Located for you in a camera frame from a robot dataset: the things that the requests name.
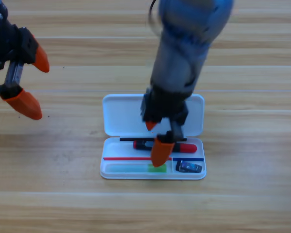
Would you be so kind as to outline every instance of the green highlighter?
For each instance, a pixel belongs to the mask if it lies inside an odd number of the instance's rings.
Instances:
[[[166,164],[154,167],[152,164],[109,164],[106,166],[107,172],[167,172]]]

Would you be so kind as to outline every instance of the pen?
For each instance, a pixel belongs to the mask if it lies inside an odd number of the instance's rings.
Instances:
[[[133,147],[137,150],[152,150],[153,142],[145,140],[135,140]],[[172,152],[180,153],[195,153],[197,151],[197,146],[188,143],[175,143]]]

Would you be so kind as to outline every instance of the marker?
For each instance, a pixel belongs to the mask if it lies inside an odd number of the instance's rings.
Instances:
[[[133,143],[133,147],[137,150],[152,150],[153,142],[152,141],[135,140]],[[176,143],[174,145],[172,152],[195,153],[196,151],[197,151],[197,146],[194,144]]]
[[[152,164],[109,164],[106,166],[107,172],[167,172],[166,164],[154,167]]]

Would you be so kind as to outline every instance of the table surface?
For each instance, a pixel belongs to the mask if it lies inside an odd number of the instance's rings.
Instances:
[[[196,93],[207,176],[106,180],[101,100],[144,93],[159,39],[150,0],[5,0],[49,56],[21,84],[33,121],[0,99],[0,233],[291,233],[291,0],[236,0]],[[3,83],[6,70],[0,72]]]

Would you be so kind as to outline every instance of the pencil case tray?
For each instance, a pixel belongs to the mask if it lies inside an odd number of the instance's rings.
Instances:
[[[206,162],[202,141],[187,138],[186,143],[195,144],[195,153],[173,152],[161,167],[153,167],[150,151],[136,150],[132,141],[120,141],[118,137],[104,142],[100,164],[100,174],[106,179],[163,179],[163,180],[200,180],[206,176]],[[179,160],[202,166],[200,173],[179,172]]]

